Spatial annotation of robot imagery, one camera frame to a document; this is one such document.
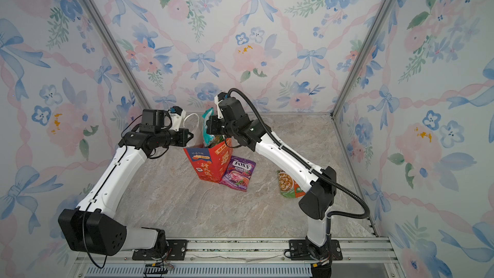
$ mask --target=mounting plate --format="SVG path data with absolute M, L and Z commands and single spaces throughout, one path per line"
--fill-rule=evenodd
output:
M 169 249 L 171 248 L 167 261 L 183 261 L 185 259 L 185 253 L 187 252 L 187 239 L 167 239 Z M 156 257 L 156 254 L 149 249 L 139 249 L 134 251 L 132 255 L 134 261 L 160 261 L 160 257 Z
M 331 256 L 333 261 L 341 261 L 343 260 L 343 254 L 341 252 L 341 248 L 339 245 L 339 241 L 336 239 L 331 240 Z M 292 239 L 288 241 L 290 246 L 290 258 L 292 260 L 310 260 L 314 261 L 314 259 L 307 254 L 309 251 L 307 250 L 307 244 L 305 243 L 305 239 Z

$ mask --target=metal vent grille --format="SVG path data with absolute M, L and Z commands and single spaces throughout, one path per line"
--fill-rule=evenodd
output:
M 159 277 L 161 269 L 144 265 L 107 265 L 98 269 L 91 265 L 85 277 Z M 312 277 L 308 264 L 176 264 L 166 277 Z
M 84 277 L 143 277 L 143 272 L 144 264 L 107 264 L 102 269 L 91 265 Z

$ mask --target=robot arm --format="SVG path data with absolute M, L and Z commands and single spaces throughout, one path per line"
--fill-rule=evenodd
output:
M 255 120 L 249 119 L 240 101 L 231 96 L 232 92 L 238 93 L 249 104 L 256 114 Z M 207 133 L 235 138 L 240 145 L 247 146 L 273 161 L 299 184 L 306 192 L 299 201 L 299 206 L 308 219 L 307 250 L 313 259 L 327 258 L 330 250 L 330 217 L 343 215 L 357 219 L 367 218 L 369 210 L 365 202 L 337 183 L 336 171 L 330 166 L 323 169 L 311 163 L 281 141 L 240 90 L 232 88 L 228 94 L 220 93 L 215 102 L 218 115 L 211 116 L 207 121 Z M 365 212 L 361 215 L 331 212 L 330 207 L 337 188 L 358 201 Z
M 113 219 L 128 184 L 146 158 L 158 147 L 184 147 L 194 135 L 181 129 L 186 112 L 179 107 L 169 111 L 145 109 L 141 123 L 119 142 L 114 158 L 90 193 L 76 209 L 65 209 L 58 223 L 71 250 L 112 256 L 120 250 L 153 249 L 163 255 L 163 230 L 127 228 Z M 164 125 L 165 117 L 170 119 Z

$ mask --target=red box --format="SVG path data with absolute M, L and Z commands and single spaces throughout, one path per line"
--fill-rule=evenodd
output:
M 231 139 L 226 139 L 228 146 Z M 213 148 L 184 148 L 185 154 L 200 179 L 219 183 L 230 163 L 233 149 L 221 142 Z

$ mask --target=floral wallpaper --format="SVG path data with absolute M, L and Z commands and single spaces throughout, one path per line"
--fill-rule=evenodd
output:
M 397 0 L 337 118 L 408 278 L 494 276 L 492 11 Z
M 142 113 L 78 0 L 0 2 L 0 276 L 64 277 L 58 225 Z
M 382 0 L 94 1 L 153 107 L 237 87 L 263 112 L 328 112 Z

